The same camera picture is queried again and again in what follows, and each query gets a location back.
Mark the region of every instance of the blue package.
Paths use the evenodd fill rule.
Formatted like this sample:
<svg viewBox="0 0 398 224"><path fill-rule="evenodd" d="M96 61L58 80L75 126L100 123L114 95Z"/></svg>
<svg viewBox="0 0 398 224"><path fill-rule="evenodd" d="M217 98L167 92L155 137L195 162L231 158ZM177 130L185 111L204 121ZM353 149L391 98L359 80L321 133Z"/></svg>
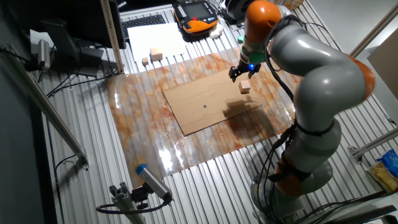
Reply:
<svg viewBox="0 0 398 224"><path fill-rule="evenodd" d="M381 161L390 174L398 178L398 156L393 149L386 152L383 157L377 161Z"/></svg>

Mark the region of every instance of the computer screen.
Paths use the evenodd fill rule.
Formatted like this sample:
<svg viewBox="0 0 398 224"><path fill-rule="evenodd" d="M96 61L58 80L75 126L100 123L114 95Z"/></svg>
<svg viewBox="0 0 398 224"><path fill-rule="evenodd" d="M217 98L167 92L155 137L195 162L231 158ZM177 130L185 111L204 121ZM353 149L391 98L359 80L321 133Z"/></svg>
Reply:
<svg viewBox="0 0 398 224"><path fill-rule="evenodd" d="M100 0L8 0L19 24L37 32L45 32L42 20L65 21L68 33L78 39L112 47ZM109 1L119 48L125 49L118 4Z"/></svg>

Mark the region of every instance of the keyboard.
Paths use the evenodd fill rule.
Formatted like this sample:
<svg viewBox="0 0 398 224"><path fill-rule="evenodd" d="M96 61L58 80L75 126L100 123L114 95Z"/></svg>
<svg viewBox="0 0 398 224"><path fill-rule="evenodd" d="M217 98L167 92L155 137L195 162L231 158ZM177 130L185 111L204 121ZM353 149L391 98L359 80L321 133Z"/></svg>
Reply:
<svg viewBox="0 0 398 224"><path fill-rule="evenodd" d="M163 19L162 15L149 16L140 19L133 19L130 21L122 22L123 27L123 35L127 40L129 38L129 33L127 32L127 28L136 27L136 26L148 26L148 25L156 25L156 24L165 24L166 22Z"/></svg>

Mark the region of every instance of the blue cap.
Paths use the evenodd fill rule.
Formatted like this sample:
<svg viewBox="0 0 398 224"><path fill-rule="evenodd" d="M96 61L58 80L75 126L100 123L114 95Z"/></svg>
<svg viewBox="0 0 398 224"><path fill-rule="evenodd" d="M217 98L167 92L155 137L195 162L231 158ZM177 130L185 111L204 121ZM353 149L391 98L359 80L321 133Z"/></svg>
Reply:
<svg viewBox="0 0 398 224"><path fill-rule="evenodd" d="M136 169L137 175L139 175L147 166L147 164L139 164Z"/></svg>

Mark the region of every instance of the blue light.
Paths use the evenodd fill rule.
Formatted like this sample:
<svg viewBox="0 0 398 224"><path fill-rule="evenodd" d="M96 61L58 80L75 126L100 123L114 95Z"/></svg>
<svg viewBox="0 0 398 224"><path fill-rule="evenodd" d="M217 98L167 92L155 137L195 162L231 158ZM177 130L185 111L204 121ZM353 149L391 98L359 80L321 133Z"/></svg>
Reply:
<svg viewBox="0 0 398 224"><path fill-rule="evenodd" d="M253 70L254 69L254 64L250 64L249 65L249 70Z"/></svg>

